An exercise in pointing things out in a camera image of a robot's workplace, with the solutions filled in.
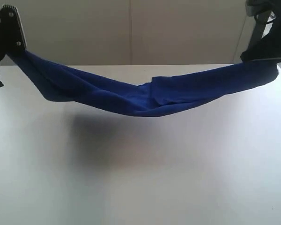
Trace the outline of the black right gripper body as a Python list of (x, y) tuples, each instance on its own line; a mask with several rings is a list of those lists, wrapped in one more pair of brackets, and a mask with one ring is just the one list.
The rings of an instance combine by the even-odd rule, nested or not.
[(281, 0), (272, 0), (274, 8), (254, 16), (256, 25), (266, 26), (271, 24), (269, 32), (257, 40), (251, 42), (240, 58), (243, 62), (253, 60), (273, 60), (281, 62)]

